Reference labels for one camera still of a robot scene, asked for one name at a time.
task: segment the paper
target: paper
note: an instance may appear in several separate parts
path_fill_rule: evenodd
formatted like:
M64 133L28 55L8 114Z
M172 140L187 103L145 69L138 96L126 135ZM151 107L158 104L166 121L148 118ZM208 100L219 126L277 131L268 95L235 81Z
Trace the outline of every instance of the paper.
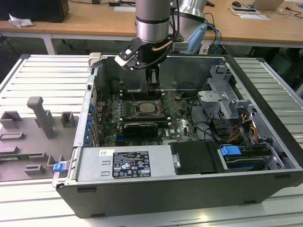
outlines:
M120 11L120 12L135 12L136 7L125 7L125 6L116 6L115 11Z
M9 14L9 18L10 18L9 22L18 28L21 28L22 26L34 25L30 19L19 19L19 18L13 17L11 14Z
M254 20L270 20L267 16L265 15L255 15L255 14L243 14L240 15L242 19L254 19Z

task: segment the blue tab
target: blue tab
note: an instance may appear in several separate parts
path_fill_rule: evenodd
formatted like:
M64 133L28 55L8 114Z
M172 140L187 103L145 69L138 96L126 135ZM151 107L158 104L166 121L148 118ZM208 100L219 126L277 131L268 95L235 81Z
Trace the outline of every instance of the blue tab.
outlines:
M223 156L225 155L241 155L241 151L238 146L224 146L221 149Z
M56 163L54 166L53 166L53 172L54 173L64 173L65 172L65 166L66 166L66 163Z

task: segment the black plastic cover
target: black plastic cover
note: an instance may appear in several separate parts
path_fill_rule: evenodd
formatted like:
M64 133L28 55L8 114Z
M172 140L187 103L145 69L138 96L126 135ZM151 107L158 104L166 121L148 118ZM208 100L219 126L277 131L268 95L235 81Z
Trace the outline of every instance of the black plastic cover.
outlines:
M222 173L217 143L211 141L173 142L171 153L177 155L181 167L176 169L177 175Z

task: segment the warning label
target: warning label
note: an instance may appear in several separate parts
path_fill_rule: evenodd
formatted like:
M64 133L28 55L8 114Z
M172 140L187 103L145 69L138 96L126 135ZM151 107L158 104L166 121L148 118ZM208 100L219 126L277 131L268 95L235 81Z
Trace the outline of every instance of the warning label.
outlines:
M151 176L148 151L114 153L113 178L147 176Z

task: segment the wooden desk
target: wooden desk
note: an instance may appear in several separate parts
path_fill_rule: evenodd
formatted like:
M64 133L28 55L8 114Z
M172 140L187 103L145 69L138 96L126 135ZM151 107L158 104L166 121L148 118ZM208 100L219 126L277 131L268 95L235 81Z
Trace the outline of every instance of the wooden desk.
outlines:
M136 36L135 12L116 12L109 5L69 2L69 6L64 22L48 23L46 33Z
M272 11L264 11L270 20L242 19L228 10L233 0L211 2L215 7L205 6L204 13L213 14L215 25L222 33L221 44L303 47L303 19ZM134 12L116 12L108 5L69 2L69 6L69 15L63 23L34 22L34 26L17 28L7 21L0 21L0 32L6 36L43 38L49 54L56 53L52 45L54 38L129 41L136 36ZM283 3L282 7L286 6L303 12L294 2ZM206 19L212 22L210 15L206 15ZM210 43L213 39L213 31L207 31L205 41Z
M215 4L215 7L206 6L204 13L213 14L216 28L222 33L224 43L234 41L235 44L237 42L254 42L303 45L303 19L286 17L268 10L261 10L261 12L268 14L270 20L242 19L228 10L228 8L234 7L233 0L211 0L211 2ZM303 12L303 9L294 2L284 2L281 7ZM209 23L212 23L210 15L205 17ZM209 32L205 34L205 39L213 38L209 34Z

